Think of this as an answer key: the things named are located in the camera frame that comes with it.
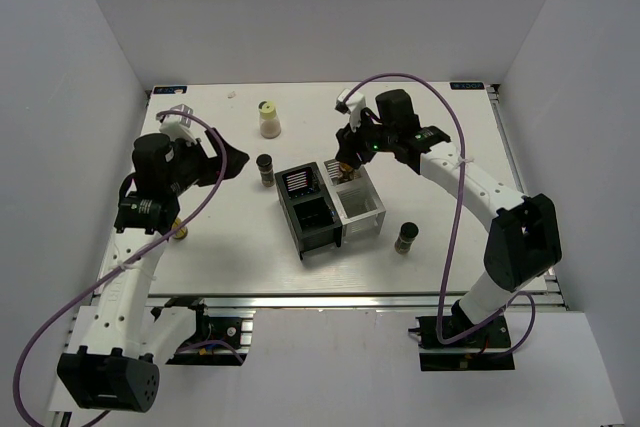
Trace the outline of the gold bottle black cap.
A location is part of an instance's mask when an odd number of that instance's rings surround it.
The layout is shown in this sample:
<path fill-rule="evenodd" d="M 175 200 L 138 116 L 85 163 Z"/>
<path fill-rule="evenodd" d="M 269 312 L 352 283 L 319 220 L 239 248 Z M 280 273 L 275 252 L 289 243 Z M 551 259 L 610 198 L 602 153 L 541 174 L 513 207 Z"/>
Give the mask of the gold bottle black cap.
<path fill-rule="evenodd" d="M 357 173 L 357 171 L 353 167 L 349 166 L 348 164 L 339 162 L 338 168 L 339 168 L 339 176 L 338 176 L 339 184 L 351 182 L 354 180 L 355 174 Z"/>

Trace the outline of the black-cap spice jar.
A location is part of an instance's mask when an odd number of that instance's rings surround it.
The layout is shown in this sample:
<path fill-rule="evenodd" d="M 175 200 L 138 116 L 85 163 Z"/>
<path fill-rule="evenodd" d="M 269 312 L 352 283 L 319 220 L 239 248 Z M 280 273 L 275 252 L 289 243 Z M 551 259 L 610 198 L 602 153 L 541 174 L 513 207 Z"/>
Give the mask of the black-cap spice jar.
<path fill-rule="evenodd" d="M 262 185 L 264 187 L 272 187 L 275 183 L 272 157 L 266 153 L 260 154 L 256 158 L 256 165 L 261 176 Z"/>
<path fill-rule="evenodd" d="M 394 248 L 398 254 L 407 254 L 419 234 L 418 226 L 413 222 L 405 222 L 401 225 Z"/>

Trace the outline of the yellow-lid white powder bottle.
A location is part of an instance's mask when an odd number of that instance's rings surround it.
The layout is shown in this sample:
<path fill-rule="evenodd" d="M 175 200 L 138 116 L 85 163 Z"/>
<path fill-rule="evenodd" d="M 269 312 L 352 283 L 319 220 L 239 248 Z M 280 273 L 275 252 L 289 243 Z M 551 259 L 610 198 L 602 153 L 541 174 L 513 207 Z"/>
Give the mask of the yellow-lid white powder bottle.
<path fill-rule="evenodd" d="M 281 124 L 276 105 L 271 101 L 262 101 L 258 104 L 259 128 L 264 138 L 273 139 L 280 135 Z"/>

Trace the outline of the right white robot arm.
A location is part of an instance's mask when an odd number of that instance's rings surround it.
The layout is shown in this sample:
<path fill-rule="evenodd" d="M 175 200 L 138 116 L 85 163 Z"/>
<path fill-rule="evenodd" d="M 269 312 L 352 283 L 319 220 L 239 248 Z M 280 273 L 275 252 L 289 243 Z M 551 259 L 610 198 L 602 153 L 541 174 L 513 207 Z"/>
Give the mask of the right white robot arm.
<path fill-rule="evenodd" d="M 336 159 L 351 172 L 390 153 L 455 199 L 454 230 L 463 211 L 486 229 L 482 275 L 454 303 L 449 317 L 436 316 L 440 344 L 475 345 L 523 287 L 560 262 L 555 205 L 544 194 L 527 196 L 497 181 L 441 129 L 422 125 L 405 90 L 379 94 L 376 105 L 369 109 L 365 97 L 349 89 L 337 97 L 335 108 L 349 121 L 336 134 Z"/>

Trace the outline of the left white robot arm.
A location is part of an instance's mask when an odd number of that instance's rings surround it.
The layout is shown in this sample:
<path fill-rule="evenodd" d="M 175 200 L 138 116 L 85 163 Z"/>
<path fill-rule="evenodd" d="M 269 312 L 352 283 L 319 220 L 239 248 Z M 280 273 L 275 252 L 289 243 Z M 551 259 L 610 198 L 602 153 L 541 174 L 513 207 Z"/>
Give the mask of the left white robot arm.
<path fill-rule="evenodd" d="M 199 346 L 210 337 L 211 321 L 193 307 L 169 307 L 152 327 L 143 327 L 154 273 L 179 218 L 180 195 L 193 186 L 218 187 L 249 160 L 216 129 L 205 135 L 214 156 L 181 125 L 134 142 L 134 170 L 118 194 L 114 265 L 82 342 L 57 365 L 58 378 L 81 408 L 148 411 L 160 364 L 184 341 Z"/>

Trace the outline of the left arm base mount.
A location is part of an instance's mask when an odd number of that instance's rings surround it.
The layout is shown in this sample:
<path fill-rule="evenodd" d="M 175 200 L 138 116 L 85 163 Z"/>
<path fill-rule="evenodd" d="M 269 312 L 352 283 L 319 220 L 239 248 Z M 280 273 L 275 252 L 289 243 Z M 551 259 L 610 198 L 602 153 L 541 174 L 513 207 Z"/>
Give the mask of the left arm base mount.
<path fill-rule="evenodd" d="M 170 298 L 164 308 L 183 307 L 195 312 L 195 332 L 183 341 L 167 361 L 179 366 L 241 366 L 248 343 L 242 340 L 245 319 L 209 311 L 203 298 Z"/>

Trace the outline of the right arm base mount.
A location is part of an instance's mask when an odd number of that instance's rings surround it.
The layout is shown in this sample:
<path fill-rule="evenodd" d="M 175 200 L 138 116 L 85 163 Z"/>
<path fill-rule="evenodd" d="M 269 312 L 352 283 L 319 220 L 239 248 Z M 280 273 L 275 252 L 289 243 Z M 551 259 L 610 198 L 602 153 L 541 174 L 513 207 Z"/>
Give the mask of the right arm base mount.
<path fill-rule="evenodd" d="M 422 372 L 513 371 L 515 362 L 506 320 L 498 317 L 487 326 L 453 344 L 442 344 L 436 336 L 436 317 L 416 318 L 408 335 L 419 347 Z"/>

